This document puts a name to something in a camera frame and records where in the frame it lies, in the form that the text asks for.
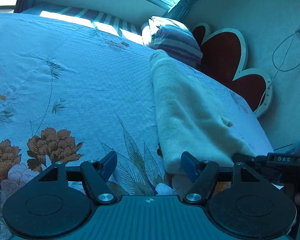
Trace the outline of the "cream knit sweater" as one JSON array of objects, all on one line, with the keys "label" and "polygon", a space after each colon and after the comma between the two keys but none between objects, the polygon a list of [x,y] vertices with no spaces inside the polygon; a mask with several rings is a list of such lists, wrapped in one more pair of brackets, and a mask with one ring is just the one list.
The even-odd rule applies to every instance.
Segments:
[{"label": "cream knit sweater", "polygon": [[232,167],[232,156],[255,152],[232,134],[231,120],[222,102],[207,85],[181,71],[163,50],[150,57],[159,144],[165,171],[173,177],[173,189],[163,183],[155,188],[159,195],[183,194],[190,182],[181,167],[187,151],[198,160],[211,160]]}]

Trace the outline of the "floral white bed sheet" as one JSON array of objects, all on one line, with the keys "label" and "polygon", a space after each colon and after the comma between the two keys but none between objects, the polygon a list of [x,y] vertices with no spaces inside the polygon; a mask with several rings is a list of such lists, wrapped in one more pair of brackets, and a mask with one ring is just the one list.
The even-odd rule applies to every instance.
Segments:
[{"label": "floral white bed sheet", "polygon": [[149,58],[102,31],[27,14],[0,14],[0,239],[7,198],[52,163],[77,166],[116,151],[117,195],[177,193],[165,171]]}]

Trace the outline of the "red heart-shaped headboard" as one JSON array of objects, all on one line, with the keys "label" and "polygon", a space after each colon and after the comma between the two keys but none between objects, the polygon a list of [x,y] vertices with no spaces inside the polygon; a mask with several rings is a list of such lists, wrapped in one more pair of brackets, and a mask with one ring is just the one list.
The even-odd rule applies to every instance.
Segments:
[{"label": "red heart-shaped headboard", "polygon": [[201,22],[192,34],[203,53],[198,70],[240,95],[257,118],[264,115],[273,98],[271,78],[265,70],[246,68],[248,46],[242,33],[234,28],[212,32]]}]

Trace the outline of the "striped folded quilt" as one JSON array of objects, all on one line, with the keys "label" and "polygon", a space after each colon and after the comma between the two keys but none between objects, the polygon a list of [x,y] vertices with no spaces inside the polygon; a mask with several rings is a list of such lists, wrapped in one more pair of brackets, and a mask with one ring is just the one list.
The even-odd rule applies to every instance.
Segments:
[{"label": "striped folded quilt", "polygon": [[188,27],[169,18],[152,16],[141,26],[143,45],[154,50],[161,49],[168,56],[197,68],[203,54]]}]

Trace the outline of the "striped mattress sheet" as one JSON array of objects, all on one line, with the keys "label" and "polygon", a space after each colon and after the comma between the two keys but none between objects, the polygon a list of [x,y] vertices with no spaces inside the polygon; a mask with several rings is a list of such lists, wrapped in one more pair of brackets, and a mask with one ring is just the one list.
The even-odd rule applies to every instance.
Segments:
[{"label": "striped mattress sheet", "polygon": [[51,3],[39,3],[24,10],[23,13],[83,25],[143,44],[139,27],[104,12]]}]

